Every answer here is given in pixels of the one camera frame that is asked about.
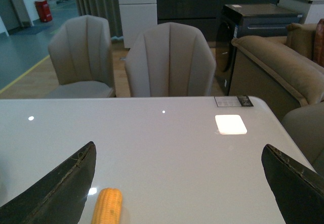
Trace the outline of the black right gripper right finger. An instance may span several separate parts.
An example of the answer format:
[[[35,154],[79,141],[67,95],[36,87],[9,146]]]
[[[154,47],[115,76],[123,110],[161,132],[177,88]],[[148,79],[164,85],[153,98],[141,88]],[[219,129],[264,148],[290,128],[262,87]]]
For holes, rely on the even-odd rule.
[[[267,144],[261,162],[285,223],[323,223],[323,177]]]

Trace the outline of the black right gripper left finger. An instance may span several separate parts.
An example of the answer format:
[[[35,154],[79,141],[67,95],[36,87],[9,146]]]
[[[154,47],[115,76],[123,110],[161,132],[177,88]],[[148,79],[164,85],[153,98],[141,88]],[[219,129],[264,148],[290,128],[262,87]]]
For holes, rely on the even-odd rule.
[[[88,142],[26,191],[1,207],[1,223],[78,223],[96,165]]]

